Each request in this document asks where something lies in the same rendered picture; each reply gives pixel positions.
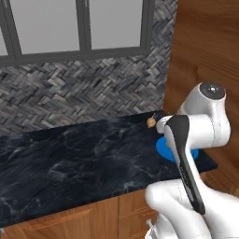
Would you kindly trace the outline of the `blue plate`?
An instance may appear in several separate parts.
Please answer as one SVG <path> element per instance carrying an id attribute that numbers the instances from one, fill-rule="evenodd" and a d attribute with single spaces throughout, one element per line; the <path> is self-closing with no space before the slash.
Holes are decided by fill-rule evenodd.
<path id="1" fill-rule="evenodd" d="M 156 142 L 157 152 L 169 162 L 176 162 L 176 158 L 170 147 L 167 146 L 166 138 L 163 136 Z"/>

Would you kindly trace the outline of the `small orange brown object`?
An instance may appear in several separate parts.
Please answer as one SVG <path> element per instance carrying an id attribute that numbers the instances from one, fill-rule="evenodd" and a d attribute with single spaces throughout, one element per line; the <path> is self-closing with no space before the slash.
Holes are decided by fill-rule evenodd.
<path id="1" fill-rule="evenodd" d="M 152 128 L 156 125 L 155 115 L 152 115 L 150 118 L 147 119 L 147 126 L 148 128 Z"/>

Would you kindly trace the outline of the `tall wooden cabinet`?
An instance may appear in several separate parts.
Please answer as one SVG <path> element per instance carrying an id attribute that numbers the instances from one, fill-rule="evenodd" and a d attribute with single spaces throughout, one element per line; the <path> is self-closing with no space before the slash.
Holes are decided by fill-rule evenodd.
<path id="1" fill-rule="evenodd" d="M 239 0 L 178 0 L 163 109 L 175 112 L 204 81 L 226 89 L 232 136 L 227 146 L 206 151 L 218 168 L 203 178 L 239 196 Z"/>

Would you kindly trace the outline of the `grey framed window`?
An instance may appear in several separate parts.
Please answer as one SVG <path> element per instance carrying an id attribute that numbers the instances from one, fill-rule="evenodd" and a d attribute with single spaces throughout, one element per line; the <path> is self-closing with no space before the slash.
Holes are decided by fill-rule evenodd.
<path id="1" fill-rule="evenodd" d="M 0 0 L 0 66 L 149 53 L 155 0 Z"/>

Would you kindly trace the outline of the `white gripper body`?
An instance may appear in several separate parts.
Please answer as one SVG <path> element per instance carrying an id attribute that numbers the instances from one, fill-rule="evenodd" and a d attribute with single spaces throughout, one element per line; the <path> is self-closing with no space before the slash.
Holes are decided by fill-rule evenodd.
<path id="1" fill-rule="evenodd" d="M 164 126 L 166 122 L 171 118 L 172 116 L 164 116 L 161 119 L 159 119 L 156 123 L 156 129 L 159 134 L 164 134 Z"/>

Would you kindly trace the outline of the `wooden drawer front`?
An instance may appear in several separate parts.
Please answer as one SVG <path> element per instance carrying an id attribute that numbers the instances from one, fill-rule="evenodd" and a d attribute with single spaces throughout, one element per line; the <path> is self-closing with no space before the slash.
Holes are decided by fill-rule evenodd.
<path id="1" fill-rule="evenodd" d="M 119 197 L 119 217 L 152 212 L 145 199 L 145 190 L 136 190 Z"/>
<path id="2" fill-rule="evenodd" d="M 157 212 L 148 210 L 119 218 L 119 239 L 144 239 L 149 230 L 148 219 L 155 223 Z"/>

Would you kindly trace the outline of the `wooden cupboard door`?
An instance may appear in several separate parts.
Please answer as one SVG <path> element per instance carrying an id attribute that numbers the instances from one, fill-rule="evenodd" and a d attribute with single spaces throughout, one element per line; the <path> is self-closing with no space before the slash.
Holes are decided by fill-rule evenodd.
<path id="1" fill-rule="evenodd" d="M 0 239 L 118 239 L 118 197 L 0 230 Z"/>

